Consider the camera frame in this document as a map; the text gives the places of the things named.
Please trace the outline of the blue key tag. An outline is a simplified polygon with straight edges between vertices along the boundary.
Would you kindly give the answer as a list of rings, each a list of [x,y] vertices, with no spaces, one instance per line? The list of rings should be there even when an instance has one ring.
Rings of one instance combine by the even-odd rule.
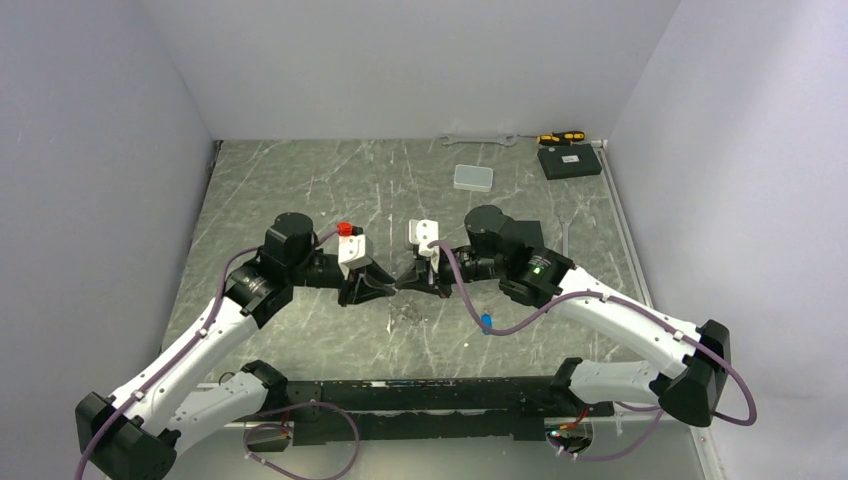
[[[484,314],[481,315],[481,322],[483,324],[483,328],[482,328],[483,334],[484,335],[490,335],[491,330],[493,328],[492,317],[489,314],[484,313]]]

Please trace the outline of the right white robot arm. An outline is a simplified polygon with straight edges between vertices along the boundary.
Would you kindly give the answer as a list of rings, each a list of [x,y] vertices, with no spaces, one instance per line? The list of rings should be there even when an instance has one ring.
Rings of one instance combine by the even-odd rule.
[[[562,362],[551,384],[557,411],[574,415],[603,402],[653,404],[673,418],[708,427],[731,374],[730,331],[715,321],[701,325],[662,314],[604,284],[573,260],[544,244],[537,221],[515,220],[494,205],[464,219],[468,242],[450,247],[437,221],[413,219],[407,237],[414,260],[397,280],[401,290],[471,302],[468,284],[495,280],[512,301],[533,308],[513,327],[484,326],[512,335],[543,315],[576,320],[619,342],[638,360]]]

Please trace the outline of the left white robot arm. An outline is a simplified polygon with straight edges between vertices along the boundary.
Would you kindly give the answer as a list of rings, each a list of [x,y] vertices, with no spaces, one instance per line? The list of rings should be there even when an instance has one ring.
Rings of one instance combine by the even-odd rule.
[[[288,305],[297,287],[332,289],[340,306],[394,295],[394,278],[373,259],[362,228],[340,223],[339,249],[327,253],[302,213],[278,215],[247,261],[224,266],[215,293],[174,343],[109,395],[96,392],[75,409],[81,458],[110,479],[163,479],[188,449],[220,427],[254,413],[279,417],[287,406],[287,378],[257,360],[211,390],[197,385],[232,350]]]

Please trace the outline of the metal keyring disc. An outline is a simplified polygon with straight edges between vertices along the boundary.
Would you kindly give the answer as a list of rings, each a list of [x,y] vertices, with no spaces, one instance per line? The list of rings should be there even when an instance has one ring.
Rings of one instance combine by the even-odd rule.
[[[388,303],[388,321],[386,330],[392,333],[395,329],[405,324],[417,325],[425,320],[421,309],[413,301]]]

